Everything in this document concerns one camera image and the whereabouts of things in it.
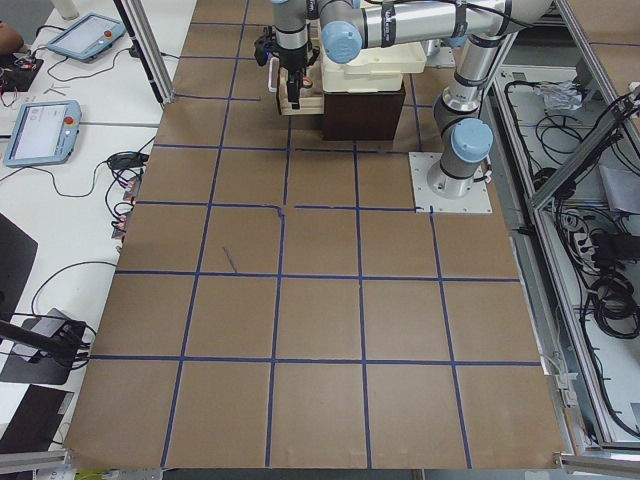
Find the person's hand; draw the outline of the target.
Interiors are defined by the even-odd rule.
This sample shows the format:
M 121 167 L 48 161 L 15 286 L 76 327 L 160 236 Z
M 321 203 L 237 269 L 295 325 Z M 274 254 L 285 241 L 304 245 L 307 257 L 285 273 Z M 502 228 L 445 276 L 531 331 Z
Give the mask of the person's hand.
M 24 46 L 22 35 L 9 24 L 0 22 L 0 55 L 19 52 Z

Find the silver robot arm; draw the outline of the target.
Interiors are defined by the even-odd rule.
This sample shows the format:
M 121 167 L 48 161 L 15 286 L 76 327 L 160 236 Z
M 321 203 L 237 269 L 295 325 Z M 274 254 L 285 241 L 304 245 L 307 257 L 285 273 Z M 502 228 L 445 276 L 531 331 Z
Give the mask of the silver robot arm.
M 298 110 L 312 87 L 307 71 L 317 59 L 348 65 L 365 53 L 421 49 L 423 64 L 406 72 L 440 68 L 442 47 L 461 49 L 454 77 L 442 98 L 454 119 L 479 111 L 480 95 L 505 37 L 531 27 L 547 1 L 275 1 L 273 24 L 254 43 L 259 65 L 275 58 L 285 73 L 287 105 Z

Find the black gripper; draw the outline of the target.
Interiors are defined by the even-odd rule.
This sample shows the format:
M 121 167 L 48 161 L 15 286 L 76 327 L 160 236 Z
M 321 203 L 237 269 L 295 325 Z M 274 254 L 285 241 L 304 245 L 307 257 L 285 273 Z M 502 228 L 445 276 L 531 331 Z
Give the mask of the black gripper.
M 287 72 L 287 101 L 294 111 L 300 110 L 300 90 L 303 88 L 303 77 L 307 68 L 312 66 L 319 54 L 320 48 L 313 44 L 306 44 L 296 49 L 277 47 L 280 66 Z

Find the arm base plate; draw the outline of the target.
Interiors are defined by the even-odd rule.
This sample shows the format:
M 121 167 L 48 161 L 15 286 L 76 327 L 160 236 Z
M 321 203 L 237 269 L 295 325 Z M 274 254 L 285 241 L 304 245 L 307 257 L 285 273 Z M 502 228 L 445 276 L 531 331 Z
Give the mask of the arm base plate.
M 448 177 L 438 152 L 410 152 L 409 163 L 415 209 L 419 213 L 488 215 L 493 212 L 480 166 L 468 179 Z

